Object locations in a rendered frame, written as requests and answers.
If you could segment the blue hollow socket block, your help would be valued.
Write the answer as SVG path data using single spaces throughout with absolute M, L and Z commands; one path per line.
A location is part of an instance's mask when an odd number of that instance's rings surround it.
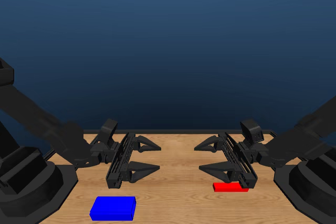
M 89 216 L 92 221 L 132 221 L 136 203 L 135 196 L 98 196 Z

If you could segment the thin red peg bar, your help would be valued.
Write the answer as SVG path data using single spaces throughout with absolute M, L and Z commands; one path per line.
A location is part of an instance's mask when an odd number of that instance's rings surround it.
M 248 188 L 242 188 L 240 183 L 213 183 L 214 192 L 248 192 Z

